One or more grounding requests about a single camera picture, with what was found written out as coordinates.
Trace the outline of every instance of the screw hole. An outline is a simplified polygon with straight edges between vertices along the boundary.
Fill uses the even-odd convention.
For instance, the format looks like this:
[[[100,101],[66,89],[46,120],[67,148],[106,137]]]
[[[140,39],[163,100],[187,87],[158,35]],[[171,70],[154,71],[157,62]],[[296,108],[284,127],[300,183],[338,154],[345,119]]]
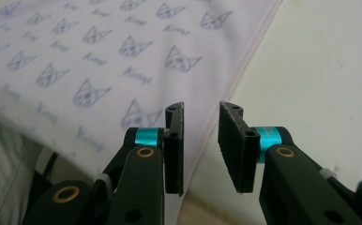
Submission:
[[[140,210],[133,209],[131,211],[128,211],[128,213],[126,213],[126,221],[129,223],[136,223],[140,221],[141,218],[143,218],[143,214],[141,213]]]
[[[332,210],[326,210],[324,211],[324,215],[326,216],[326,218],[332,222],[335,223],[343,223],[344,222],[344,218],[342,218],[342,216],[340,216],[337,212],[332,211]]]
[[[289,148],[280,147],[277,148],[277,153],[283,157],[292,158],[295,155],[295,152],[290,150]]]
[[[140,158],[150,158],[154,155],[154,152],[152,148],[141,148],[137,151],[137,156]]]
[[[80,189],[76,186],[62,187],[53,195],[53,202],[67,203],[75,199],[80,193]]]

